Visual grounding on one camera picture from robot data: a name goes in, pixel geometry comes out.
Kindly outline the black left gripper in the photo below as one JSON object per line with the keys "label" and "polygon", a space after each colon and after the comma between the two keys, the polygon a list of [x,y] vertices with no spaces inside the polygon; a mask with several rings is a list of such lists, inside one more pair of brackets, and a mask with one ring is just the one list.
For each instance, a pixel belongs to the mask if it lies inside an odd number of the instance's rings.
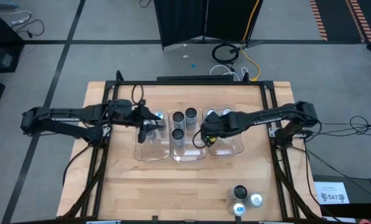
{"label": "black left gripper", "polygon": [[[160,116],[156,116],[150,112],[148,107],[144,107],[144,103],[133,103],[130,100],[114,100],[108,104],[107,118],[112,124],[123,126],[141,126],[145,119],[161,120]],[[153,140],[156,138],[154,132],[158,128],[155,124],[144,124],[140,127],[138,134],[138,143],[143,143],[145,140]]]}

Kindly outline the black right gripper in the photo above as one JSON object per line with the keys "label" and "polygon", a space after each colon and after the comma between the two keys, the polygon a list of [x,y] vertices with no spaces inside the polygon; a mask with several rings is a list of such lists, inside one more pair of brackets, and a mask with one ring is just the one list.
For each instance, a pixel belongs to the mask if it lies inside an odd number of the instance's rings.
{"label": "black right gripper", "polygon": [[205,146],[211,147],[216,137],[230,137],[238,134],[238,130],[231,130],[227,121],[216,112],[211,112],[201,124],[201,136],[205,137]]}

